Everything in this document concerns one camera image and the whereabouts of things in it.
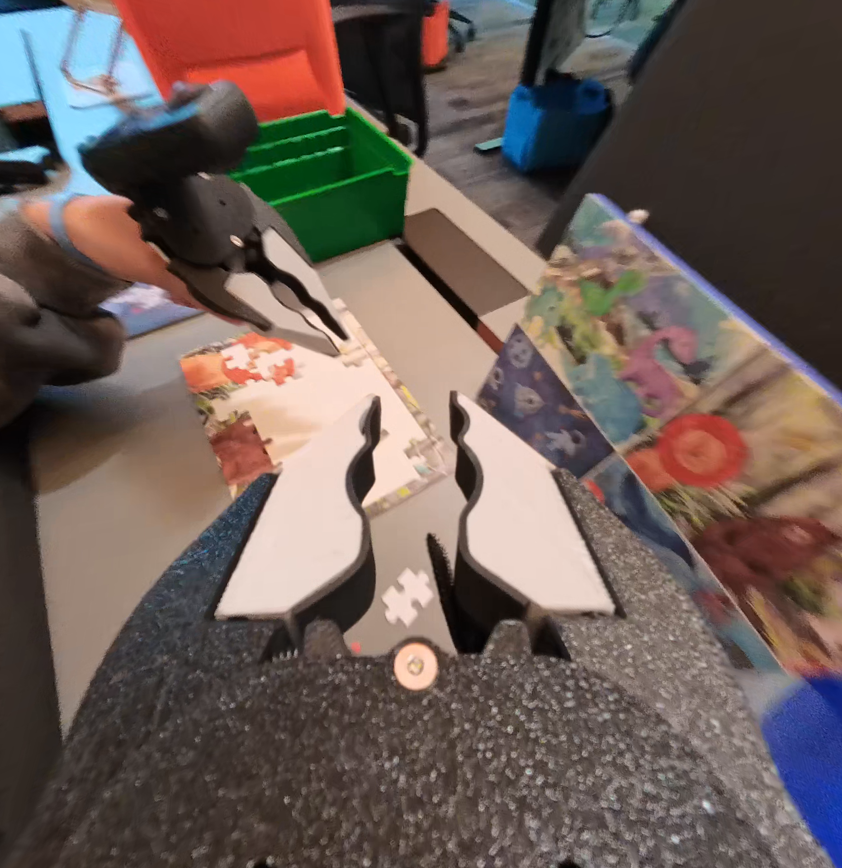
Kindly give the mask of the pile of puzzle pieces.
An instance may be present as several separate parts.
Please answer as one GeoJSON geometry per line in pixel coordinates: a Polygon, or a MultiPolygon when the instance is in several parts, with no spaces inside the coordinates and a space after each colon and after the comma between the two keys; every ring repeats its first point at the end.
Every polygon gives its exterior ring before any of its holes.
{"type": "Polygon", "coordinates": [[[434,599],[434,587],[425,571],[405,569],[382,594],[383,616],[390,625],[411,627],[422,609],[434,599]]]}

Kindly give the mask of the blue plastic bin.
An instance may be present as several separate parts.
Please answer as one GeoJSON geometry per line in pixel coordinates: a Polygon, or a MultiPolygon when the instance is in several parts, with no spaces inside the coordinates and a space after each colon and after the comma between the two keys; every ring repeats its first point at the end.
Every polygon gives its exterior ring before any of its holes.
{"type": "Polygon", "coordinates": [[[775,700],[762,733],[801,818],[842,867],[842,678],[809,678],[775,700]]]}

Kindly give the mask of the green plastic bin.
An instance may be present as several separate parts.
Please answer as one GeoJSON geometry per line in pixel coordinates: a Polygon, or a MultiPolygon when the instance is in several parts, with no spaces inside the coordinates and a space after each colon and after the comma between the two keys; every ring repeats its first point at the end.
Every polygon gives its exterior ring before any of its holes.
{"type": "Polygon", "coordinates": [[[262,123],[231,177],[275,208],[318,264],[403,234],[412,164],[348,108],[262,123]]]}

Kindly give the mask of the orange corner puzzle piece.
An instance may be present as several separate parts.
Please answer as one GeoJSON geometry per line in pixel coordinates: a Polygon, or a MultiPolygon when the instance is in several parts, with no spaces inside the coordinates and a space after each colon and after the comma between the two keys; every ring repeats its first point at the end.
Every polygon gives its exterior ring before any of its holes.
{"type": "Polygon", "coordinates": [[[220,353],[199,353],[180,359],[180,369],[188,391],[201,394],[230,383],[220,353]]]}

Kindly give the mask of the orange panel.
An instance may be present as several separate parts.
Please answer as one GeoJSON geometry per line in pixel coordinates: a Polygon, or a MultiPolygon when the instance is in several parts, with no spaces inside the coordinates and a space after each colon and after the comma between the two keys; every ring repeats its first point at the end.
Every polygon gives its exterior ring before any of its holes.
{"type": "Polygon", "coordinates": [[[116,1],[159,92],[230,81],[259,123],[346,112],[328,1],[116,1]]]}

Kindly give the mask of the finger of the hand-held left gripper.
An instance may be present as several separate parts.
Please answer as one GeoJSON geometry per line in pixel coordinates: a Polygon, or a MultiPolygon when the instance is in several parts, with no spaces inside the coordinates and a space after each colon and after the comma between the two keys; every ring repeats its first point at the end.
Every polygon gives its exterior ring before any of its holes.
{"type": "Polygon", "coordinates": [[[252,274],[231,276],[227,291],[266,321],[264,327],[246,320],[260,335],[285,340],[329,357],[340,355],[340,315],[318,277],[312,280],[312,289],[306,298],[298,298],[279,282],[271,287],[263,278],[252,274]]]}
{"type": "Polygon", "coordinates": [[[340,314],[307,255],[272,226],[264,231],[262,241],[266,258],[278,272],[272,292],[279,302],[329,340],[347,341],[340,314]]]}

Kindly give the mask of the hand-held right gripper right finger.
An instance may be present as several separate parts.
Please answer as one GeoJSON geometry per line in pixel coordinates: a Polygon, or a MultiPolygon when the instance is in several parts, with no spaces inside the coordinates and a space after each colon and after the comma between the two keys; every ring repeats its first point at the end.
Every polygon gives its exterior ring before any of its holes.
{"type": "Polygon", "coordinates": [[[617,614],[610,580],[553,467],[460,392],[449,395],[465,505],[452,600],[484,642],[498,624],[530,636],[548,619],[617,614]]]}

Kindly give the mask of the cardboard puzzle frame tray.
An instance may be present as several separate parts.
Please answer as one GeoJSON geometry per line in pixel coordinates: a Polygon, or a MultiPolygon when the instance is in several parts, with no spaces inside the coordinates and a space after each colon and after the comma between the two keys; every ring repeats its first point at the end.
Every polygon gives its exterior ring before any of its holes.
{"type": "MultiPolygon", "coordinates": [[[[230,379],[218,389],[190,395],[209,442],[214,433],[236,422],[253,425],[271,458],[270,472],[278,472],[285,460],[362,398],[378,396],[381,433],[373,453],[375,483],[363,501],[367,515],[373,517],[447,477],[419,476],[404,453],[411,439],[445,439],[343,300],[337,298],[334,304],[350,335],[339,357],[248,331],[184,355],[220,353],[230,379]],[[293,355],[298,375],[277,386],[262,380],[256,360],[260,354],[280,351],[293,355]]],[[[227,481],[220,472],[233,499],[259,477],[227,481]]]]}

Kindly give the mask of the person's left hand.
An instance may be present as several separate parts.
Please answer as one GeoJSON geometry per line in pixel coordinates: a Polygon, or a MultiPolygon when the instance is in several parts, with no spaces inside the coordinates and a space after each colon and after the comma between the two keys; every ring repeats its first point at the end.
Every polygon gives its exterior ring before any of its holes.
{"type": "Polygon", "coordinates": [[[186,284],[172,274],[166,261],[144,241],[139,224],[129,214],[130,201],[122,197],[83,197],[76,206],[77,249],[110,273],[131,283],[164,290],[183,307],[204,310],[186,284]]]}

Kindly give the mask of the blue basket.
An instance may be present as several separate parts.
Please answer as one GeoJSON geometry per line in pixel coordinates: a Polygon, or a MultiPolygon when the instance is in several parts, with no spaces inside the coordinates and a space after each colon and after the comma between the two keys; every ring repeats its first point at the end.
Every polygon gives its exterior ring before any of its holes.
{"type": "Polygon", "coordinates": [[[610,91],[571,75],[515,87],[502,135],[504,159],[524,174],[577,169],[614,113],[610,91]]]}

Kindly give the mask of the white table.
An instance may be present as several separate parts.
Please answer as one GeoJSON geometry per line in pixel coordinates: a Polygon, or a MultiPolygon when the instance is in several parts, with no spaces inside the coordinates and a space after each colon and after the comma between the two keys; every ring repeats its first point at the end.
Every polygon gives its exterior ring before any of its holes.
{"type": "MultiPolygon", "coordinates": [[[[100,136],[122,113],[106,96],[73,88],[61,71],[75,18],[65,5],[0,15],[0,109],[43,103],[70,189],[101,195],[107,191],[82,167],[78,146],[100,136]]],[[[119,25],[116,16],[87,13],[69,62],[74,78],[89,81],[106,71],[119,25]]],[[[158,103],[158,89],[131,36],[123,37],[121,49],[115,70],[120,91],[143,105],[158,103]]]]}

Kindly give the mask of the brown puzzle piece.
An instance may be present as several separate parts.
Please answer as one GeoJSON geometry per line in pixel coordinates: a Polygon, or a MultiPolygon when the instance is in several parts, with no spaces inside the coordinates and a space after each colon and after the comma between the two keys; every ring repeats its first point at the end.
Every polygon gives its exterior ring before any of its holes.
{"type": "Polygon", "coordinates": [[[270,472],[273,465],[265,445],[253,425],[236,422],[216,432],[210,445],[227,481],[256,478],[270,472]]]}

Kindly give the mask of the white-backed grey corner puzzle piece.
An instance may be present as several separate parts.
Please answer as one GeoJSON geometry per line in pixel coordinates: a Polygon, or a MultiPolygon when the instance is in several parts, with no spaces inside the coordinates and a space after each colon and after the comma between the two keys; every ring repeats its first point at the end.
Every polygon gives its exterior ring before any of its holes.
{"type": "Polygon", "coordinates": [[[423,478],[448,476],[454,471],[453,448],[442,438],[411,439],[404,453],[415,472],[423,478]]]}

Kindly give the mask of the dark partition panel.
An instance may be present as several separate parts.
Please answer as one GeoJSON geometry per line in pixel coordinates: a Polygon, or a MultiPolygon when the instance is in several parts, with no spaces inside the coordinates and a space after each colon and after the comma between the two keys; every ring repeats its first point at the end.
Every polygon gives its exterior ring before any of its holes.
{"type": "Polygon", "coordinates": [[[685,2],[540,255],[588,193],[842,391],[842,1],[685,2]]]}

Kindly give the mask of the dark desk inset panel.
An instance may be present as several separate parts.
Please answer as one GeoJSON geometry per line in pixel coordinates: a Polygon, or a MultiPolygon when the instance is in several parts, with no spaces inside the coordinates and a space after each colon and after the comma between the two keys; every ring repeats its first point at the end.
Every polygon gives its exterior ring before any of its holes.
{"type": "Polygon", "coordinates": [[[405,252],[470,321],[522,301],[528,290],[437,209],[405,218],[405,252]]]}

